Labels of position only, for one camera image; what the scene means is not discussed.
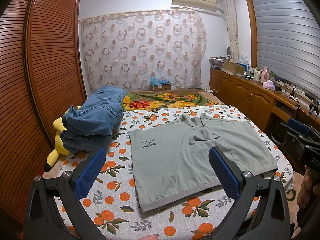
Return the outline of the person's right hand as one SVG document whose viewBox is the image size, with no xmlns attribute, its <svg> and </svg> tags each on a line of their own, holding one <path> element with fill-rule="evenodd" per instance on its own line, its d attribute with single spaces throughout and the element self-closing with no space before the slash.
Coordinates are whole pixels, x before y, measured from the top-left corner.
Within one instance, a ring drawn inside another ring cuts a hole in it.
<svg viewBox="0 0 320 240">
<path fill-rule="evenodd" d="M 313 181 L 310 176 L 310 167 L 305 166 L 306 172 L 304 174 L 304 179 L 300 187 L 300 192 L 298 194 L 297 203 L 301 209 L 304 209 L 310 201 L 310 194 L 314 193 L 319 195 L 319 184 L 313 186 Z"/>
</svg>

